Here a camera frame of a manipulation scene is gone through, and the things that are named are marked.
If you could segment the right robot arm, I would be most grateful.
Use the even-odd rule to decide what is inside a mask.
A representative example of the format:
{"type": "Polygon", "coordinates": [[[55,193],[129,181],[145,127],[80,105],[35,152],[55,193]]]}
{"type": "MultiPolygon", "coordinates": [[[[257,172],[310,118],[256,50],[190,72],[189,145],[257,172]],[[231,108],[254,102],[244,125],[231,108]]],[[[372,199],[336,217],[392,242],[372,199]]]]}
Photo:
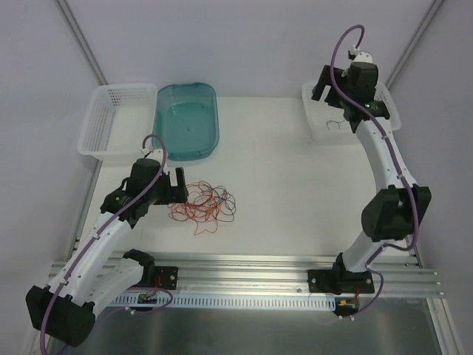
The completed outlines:
{"type": "Polygon", "coordinates": [[[337,255],[329,269],[307,273],[312,293],[374,293],[368,269],[386,248],[411,237],[432,199],[429,187],[420,186],[404,163],[393,132],[401,123],[389,90],[378,80],[374,64],[352,63],[347,70],[324,66],[306,104],[324,101],[341,109],[347,132],[353,133],[367,154],[376,194],[361,213],[362,231],[351,247],[337,255]]]}

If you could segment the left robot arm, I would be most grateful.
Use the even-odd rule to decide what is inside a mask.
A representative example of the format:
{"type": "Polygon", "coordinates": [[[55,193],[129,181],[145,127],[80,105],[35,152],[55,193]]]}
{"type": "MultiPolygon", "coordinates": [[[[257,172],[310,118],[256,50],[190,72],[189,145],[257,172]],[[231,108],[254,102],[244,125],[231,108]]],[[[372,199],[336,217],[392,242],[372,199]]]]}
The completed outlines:
{"type": "Polygon", "coordinates": [[[188,190],[183,168],[175,169],[177,183],[165,163],[139,158],[130,175],[110,192],[100,207],[84,244],[67,264],[43,287],[34,285],[26,296],[31,323],[39,332],[40,349],[47,352],[46,338],[77,347],[91,333],[103,309],[128,288],[156,285],[155,259],[132,249],[101,276],[117,244],[129,236],[152,206],[184,203],[188,190]]]}

